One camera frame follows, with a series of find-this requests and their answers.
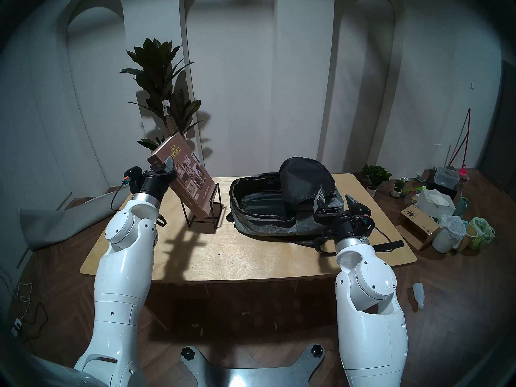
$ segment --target book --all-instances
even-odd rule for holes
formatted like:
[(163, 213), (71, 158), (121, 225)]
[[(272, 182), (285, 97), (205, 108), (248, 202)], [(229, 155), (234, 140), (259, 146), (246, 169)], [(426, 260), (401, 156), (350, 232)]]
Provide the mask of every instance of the book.
[(160, 169), (169, 157), (174, 160), (178, 174), (170, 188), (197, 218), (211, 216), (209, 199), (215, 190), (215, 182), (179, 133), (163, 141), (147, 161), (154, 169)]

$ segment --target green bag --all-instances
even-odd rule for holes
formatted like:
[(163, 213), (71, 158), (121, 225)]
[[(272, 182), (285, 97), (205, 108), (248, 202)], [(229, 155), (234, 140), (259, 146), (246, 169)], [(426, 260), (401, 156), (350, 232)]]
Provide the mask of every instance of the green bag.
[(478, 250), (480, 247), (489, 244), (494, 239), (494, 229), (489, 226), (484, 218), (473, 218), (470, 225), (475, 228), (478, 235), (471, 240), (468, 245), (472, 250)]

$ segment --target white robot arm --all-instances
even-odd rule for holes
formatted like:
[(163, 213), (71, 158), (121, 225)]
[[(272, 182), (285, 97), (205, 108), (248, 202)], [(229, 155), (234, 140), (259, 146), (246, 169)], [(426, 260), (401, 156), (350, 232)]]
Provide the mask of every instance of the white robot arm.
[(175, 172), (124, 174), (133, 196), (109, 222), (95, 277), (93, 336), (75, 369), (111, 387), (144, 386), (136, 351), (138, 318), (152, 280), (159, 206)]
[[(341, 272), (335, 281), (338, 349), (351, 387), (399, 387), (407, 358), (405, 317), (396, 275), (368, 243), (370, 209), (346, 196), (348, 211), (333, 212), (319, 192), (315, 221), (334, 233)], [(364, 310), (378, 304), (378, 314)]]

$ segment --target backpack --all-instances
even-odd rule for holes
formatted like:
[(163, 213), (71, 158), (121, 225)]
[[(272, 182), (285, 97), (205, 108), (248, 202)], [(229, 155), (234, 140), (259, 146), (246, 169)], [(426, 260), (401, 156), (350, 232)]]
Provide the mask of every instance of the backpack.
[(231, 212), (226, 219), (250, 237), (295, 242), (325, 253), (320, 246), (331, 236), (313, 217), (319, 190), (330, 208), (344, 208), (335, 180), (320, 162), (292, 157), (279, 172), (236, 179), (230, 187)]

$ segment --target plastic bottle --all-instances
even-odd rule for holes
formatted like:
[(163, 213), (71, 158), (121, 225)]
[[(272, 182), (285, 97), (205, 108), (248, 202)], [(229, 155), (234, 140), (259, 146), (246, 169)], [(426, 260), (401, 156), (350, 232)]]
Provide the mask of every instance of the plastic bottle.
[(415, 283), (413, 285), (414, 289), (414, 298), (417, 301), (417, 306), (419, 309), (423, 309), (425, 306), (425, 290), (423, 290), (423, 285), (421, 283)]

